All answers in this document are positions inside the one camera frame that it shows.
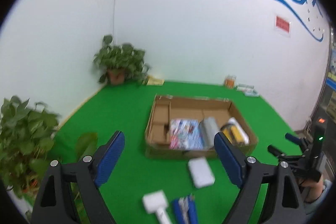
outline red paper notice on wall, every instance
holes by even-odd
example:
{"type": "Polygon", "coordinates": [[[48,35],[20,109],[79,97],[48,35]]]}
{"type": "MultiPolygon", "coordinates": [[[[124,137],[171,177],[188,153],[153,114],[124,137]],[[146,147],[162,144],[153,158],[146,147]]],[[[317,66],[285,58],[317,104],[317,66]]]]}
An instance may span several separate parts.
{"type": "Polygon", "coordinates": [[[277,16],[276,27],[278,27],[278,28],[284,30],[285,32],[289,33],[290,23],[288,21],[284,20],[283,18],[277,16]]]}

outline flower pot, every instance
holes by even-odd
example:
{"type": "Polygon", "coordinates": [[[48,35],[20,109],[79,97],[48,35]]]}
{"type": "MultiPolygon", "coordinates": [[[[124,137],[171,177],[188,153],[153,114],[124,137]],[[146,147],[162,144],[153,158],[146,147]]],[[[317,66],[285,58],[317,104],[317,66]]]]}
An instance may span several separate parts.
{"type": "Polygon", "coordinates": [[[120,85],[125,81],[125,69],[107,70],[112,85],[120,85]]]}

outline open cardboard box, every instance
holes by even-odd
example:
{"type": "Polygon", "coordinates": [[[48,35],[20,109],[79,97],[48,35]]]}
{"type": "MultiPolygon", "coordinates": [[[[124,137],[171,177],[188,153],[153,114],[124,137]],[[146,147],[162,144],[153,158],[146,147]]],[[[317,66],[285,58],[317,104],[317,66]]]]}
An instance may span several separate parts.
{"type": "Polygon", "coordinates": [[[170,145],[171,119],[196,119],[198,122],[214,117],[219,127],[234,117],[249,136],[250,143],[238,148],[249,155],[258,143],[257,136],[248,126],[234,103],[228,99],[210,99],[207,97],[182,98],[171,95],[157,95],[145,131],[146,156],[162,159],[189,159],[205,156],[217,157],[215,149],[210,150],[172,150],[170,145]]]}

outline silver screw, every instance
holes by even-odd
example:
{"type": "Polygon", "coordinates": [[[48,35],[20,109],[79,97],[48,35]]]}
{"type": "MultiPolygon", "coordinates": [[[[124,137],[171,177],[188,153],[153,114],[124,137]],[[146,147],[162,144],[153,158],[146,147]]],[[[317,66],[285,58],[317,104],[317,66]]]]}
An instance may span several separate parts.
{"type": "Polygon", "coordinates": [[[92,160],[92,157],[91,156],[85,156],[83,158],[83,162],[90,162],[92,160]]]}
{"type": "Polygon", "coordinates": [[[52,166],[52,167],[55,167],[56,165],[58,165],[58,160],[53,160],[53,161],[50,163],[50,166],[52,166]]]}
{"type": "Polygon", "coordinates": [[[287,167],[288,167],[288,163],[285,162],[285,161],[282,161],[282,162],[280,163],[280,165],[281,165],[283,168],[287,168],[287,167]]]}
{"type": "Polygon", "coordinates": [[[257,160],[254,157],[248,157],[247,161],[251,164],[255,163],[257,160]]]}

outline green table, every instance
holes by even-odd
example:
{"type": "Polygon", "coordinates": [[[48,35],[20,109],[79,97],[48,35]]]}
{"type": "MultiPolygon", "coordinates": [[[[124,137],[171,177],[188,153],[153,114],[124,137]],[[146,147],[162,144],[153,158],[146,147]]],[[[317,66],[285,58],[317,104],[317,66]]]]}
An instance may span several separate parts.
{"type": "MultiPolygon", "coordinates": [[[[229,181],[219,160],[209,160],[216,181],[213,186],[196,189],[190,178],[186,160],[150,160],[144,156],[144,131],[156,94],[176,96],[208,96],[234,101],[248,124],[259,137],[253,156],[259,161],[276,164],[267,152],[274,144],[289,154],[300,150],[285,140],[291,132],[275,110],[259,98],[248,98],[235,90],[217,85],[165,82],[163,86],[139,86],[134,83],[118,87],[107,86],[82,106],[56,136],[64,162],[75,160],[76,139],[84,132],[97,132],[98,145],[105,144],[116,130],[125,133],[126,145],[107,183],[100,192],[118,224],[157,224],[155,215],[147,215],[142,196],[163,189],[168,200],[193,193],[200,224],[220,224],[230,210],[238,188],[229,181]]],[[[267,186],[263,185],[250,223],[257,223],[267,186]]],[[[176,223],[171,209],[168,213],[176,223]]]]}

